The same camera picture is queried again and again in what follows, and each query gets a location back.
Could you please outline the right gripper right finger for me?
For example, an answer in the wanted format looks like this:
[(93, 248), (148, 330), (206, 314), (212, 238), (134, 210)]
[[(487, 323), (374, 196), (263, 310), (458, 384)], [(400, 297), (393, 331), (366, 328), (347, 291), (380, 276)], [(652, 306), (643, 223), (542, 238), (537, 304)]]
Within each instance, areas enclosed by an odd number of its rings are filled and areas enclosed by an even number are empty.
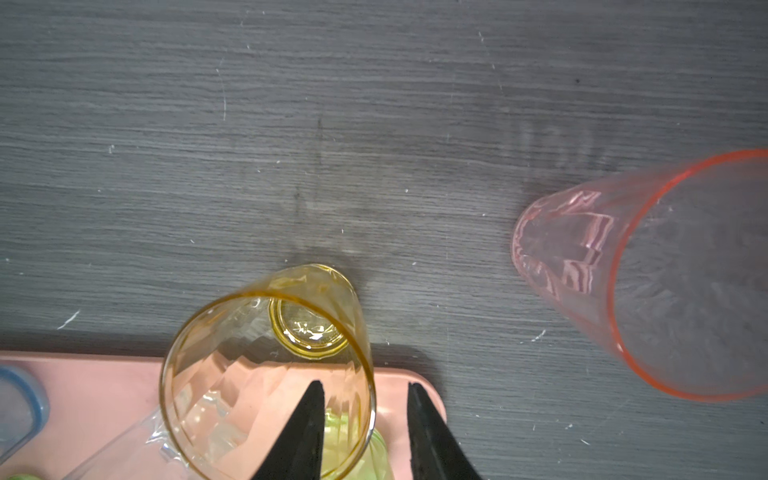
[(410, 383), (407, 420), (414, 480), (480, 480), (420, 383)]

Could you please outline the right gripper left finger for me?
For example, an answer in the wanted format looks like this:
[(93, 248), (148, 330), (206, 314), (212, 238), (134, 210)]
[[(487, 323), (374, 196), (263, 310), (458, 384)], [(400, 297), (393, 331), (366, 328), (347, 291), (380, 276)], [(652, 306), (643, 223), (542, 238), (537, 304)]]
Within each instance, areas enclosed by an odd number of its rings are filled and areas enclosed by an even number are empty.
[(312, 381), (252, 480), (321, 478), (325, 431), (325, 394)]

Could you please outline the clear tall glass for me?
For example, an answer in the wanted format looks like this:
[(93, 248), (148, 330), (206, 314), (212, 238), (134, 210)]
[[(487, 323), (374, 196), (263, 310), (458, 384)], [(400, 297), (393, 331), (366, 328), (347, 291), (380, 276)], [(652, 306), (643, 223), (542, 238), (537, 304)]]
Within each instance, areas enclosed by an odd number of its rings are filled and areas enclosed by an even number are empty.
[(200, 479), (171, 441), (160, 409), (128, 428), (64, 480)]

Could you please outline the pink tray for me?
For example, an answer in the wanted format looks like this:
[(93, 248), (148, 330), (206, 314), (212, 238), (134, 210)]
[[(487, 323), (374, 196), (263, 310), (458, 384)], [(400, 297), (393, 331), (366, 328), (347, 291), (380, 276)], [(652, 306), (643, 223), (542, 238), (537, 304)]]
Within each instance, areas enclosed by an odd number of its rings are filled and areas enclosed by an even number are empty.
[[(34, 376), (50, 404), (45, 427), (2, 464), (2, 477), (28, 473), (61, 479), (147, 417), (158, 402), (159, 358), (4, 351), (1, 362)], [(422, 384), (440, 414), (446, 412), (443, 400), (426, 379), (409, 370), (378, 368), (375, 383), (376, 429), (386, 441), (395, 478), (409, 479), (408, 386)]]

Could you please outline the blue-purple glass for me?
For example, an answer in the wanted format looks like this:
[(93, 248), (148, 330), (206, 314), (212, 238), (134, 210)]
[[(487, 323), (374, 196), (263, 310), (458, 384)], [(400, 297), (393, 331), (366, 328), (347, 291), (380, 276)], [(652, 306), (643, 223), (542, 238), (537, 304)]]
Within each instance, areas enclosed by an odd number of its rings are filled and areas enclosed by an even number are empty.
[(1, 463), (45, 427), (49, 400), (41, 383), (26, 370), (1, 366)]

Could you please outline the pink glass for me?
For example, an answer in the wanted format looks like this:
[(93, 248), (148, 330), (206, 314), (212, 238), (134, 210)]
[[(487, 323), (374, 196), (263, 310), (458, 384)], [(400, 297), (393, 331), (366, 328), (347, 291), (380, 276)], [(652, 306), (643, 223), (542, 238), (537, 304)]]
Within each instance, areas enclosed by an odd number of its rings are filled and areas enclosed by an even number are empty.
[(767, 389), (767, 153), (591, 180), (534, 201), (523, 279), (654, 388), (695, 401)]

